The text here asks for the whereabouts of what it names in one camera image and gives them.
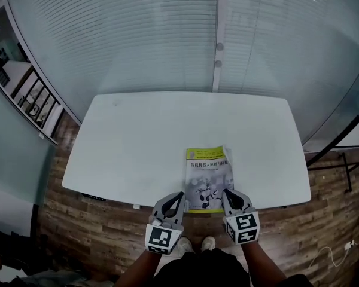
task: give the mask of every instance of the glass wall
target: glass wall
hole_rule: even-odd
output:
[[[55,149],[0,91],[0,191],[41,203]]]
[[[212,89],[217,0],[8,1],[81,121],[99,93]]]
[[[223,27],[217,0],[8,1],[81,121],[99,93],[211,91],[221,28],[218,91],[287,99],[302,143],[359,75],[359,0],[227,0]]]
[[[336,138],[359,115],[359,76],[328,120],[305,143],[303,149],[318,152]]]

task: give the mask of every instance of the robot illustration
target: robot illustration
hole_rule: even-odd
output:
[[[218,194],[218,190],[212,190],[210,185],[209,178],[205,178],[205,185],[203,188],[199,188],[196,193],[199,193],[199,198],[202,201],[202,208],[207,209],[210,207],[210,203],[213,203],[213,200],[216,198]]]

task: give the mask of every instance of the black metal frame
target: black metal frame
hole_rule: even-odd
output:
[[[359,148],[359,146],[336,146],[335,148]],[[350,193],[352,191],[352,184],[351,184],[351,176],[350,172],[355,170],[359,167],[359,161],[357,163],[347,163],[346,154],[342,153],[340,157],[343,157],[343,164],[341,165],[332,165],[332,166],[323,166],[323,167],[312,167],[307,168],[308,171],[316,171],[316,170],[326,170],[326,169],[335,169],[335,168],[345,168],[346,169],[346,176],[347,176],[347,183],[348,189],[345,190],[345,193]]]
[[[356,115],[355,118],[350,122],[350,124],[333,140],[331,141],[327,147],[325,147],[322,151],[320,151],[316,156],[314,156],[312,159],[308,160],[307,170],[308,171],[314,171],[314,170],[325,170],[325,169],[334,169],[334,168],[346,168],[346,175],[347,175],[347,181],[348,181],[348,189],[345,190],[345,193],[350,193],[352,191],[352,184],[351,184],[351,176],[350,172],[352,172],[354,169],[359,167],[359,162],[357,163],[347,163],[346,155],[342,153],[340,157],[343,157],[344,164],[341,165],[332,165],[332,166],[324,166],[324,167],[312,167],[309,168],[312,164],[314,164],[316,161],[321,159],[323,156],[325,156],[329,151],[332,149],[340,149],[340,148],[359,148],[359,145],[352,145],[352,146],[337,146],[339,142],[343,140],[344,137],[346,137],[357,125],[359,124],[359,115]]]

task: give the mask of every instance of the white sneaker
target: white sneaker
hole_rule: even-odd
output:
[[[213,250],[213,249],[215,249],[215,238],[208,236],[202,242],[201,252],[203,252],[204,250]]]
[[[186,252],[194,252],[190,240],[186,237],[181,237],[177,242],[177,246],[181,257],[184,256]]]

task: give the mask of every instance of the window blind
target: window blind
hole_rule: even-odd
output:
[[[359,73],[359,0],[228,0],[219,92],[288,100],[306,141]]]
[[[99,93],[211,91],[217,0],[8,1],[80,120]]]

